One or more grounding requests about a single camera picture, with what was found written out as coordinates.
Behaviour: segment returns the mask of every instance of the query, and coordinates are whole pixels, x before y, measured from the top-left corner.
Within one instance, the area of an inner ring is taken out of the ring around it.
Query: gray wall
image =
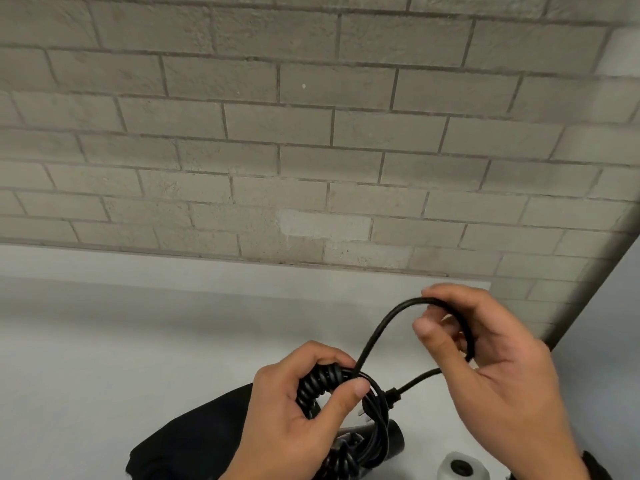
[[[584,449],[616,480],[640,477],[640,240],[554,350]]]

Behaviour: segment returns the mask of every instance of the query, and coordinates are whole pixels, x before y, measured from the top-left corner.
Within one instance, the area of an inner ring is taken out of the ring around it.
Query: black cable
[[[459,311],[450,304],[437,298],[411,298],[396,306],[374,330],[371,338],[364,346],[362,353],[353,369],[341,367],[334,363],[331,365],[316,365],[311,372],[300,379],[298,384],[297,404],[308,419],[313,419],[320,412],[317,398],[325,392],[331,392],[343,382],[353,378],[364,378],[371,384],[371,389],[362,400],[364,412],[375,425],[373,433],[368,439],[360,435],[350,433],[336,439],[329,455],[324,459],[322,467],[314,478],[350,480],[360,477],[360,469],[372,469],[379,466],[387,457],[389,451],[389,409],[401,398],[401,395],[411,387],[425,379],[441,374],[440,369],[432,369],[415,379],[407,382],[399,389],[389,389],[384,392],[377,382],[362,371],[364,362],[371,354],[373,347],[393,320],[400,312],[414,305],[435,305],[453,316],[460,324],[462,334],[467,340],[467,362],[476,354],[476,344],[467,320]]]

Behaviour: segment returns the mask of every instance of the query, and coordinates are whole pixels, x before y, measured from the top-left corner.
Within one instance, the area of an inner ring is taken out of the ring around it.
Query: hand
[[[588,480],[547,346],[487,291],[442,284],[422,291],[457,308],[476,338],[472,369],[453,317],[428,307],[413,323],[447,381],[469,432],[519,480]]]
[[[298,381],[316,363],[354,367],[345,352],[308,342],[253,380],[240,446],[222,480],[310,480],[322,465],[347,414],[369,391],[365,379],[336,389],[315,419],[296,404]]]

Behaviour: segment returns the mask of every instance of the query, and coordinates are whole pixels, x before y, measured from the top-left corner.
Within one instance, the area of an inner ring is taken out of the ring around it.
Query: right hand
[[[460,327],[443,309],[429,306],[413,323],[478,443],[519,480],[588,480],[547,346],[487,291],[441,284],[422,295],[459,310],[476,338],[472,369],[460,354]]]

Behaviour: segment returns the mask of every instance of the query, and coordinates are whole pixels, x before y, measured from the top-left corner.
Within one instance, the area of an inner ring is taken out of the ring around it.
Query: white cylindrical object
[[[440,464],[437,480],[489,480],[489,471],[475,458],[454,451]]]

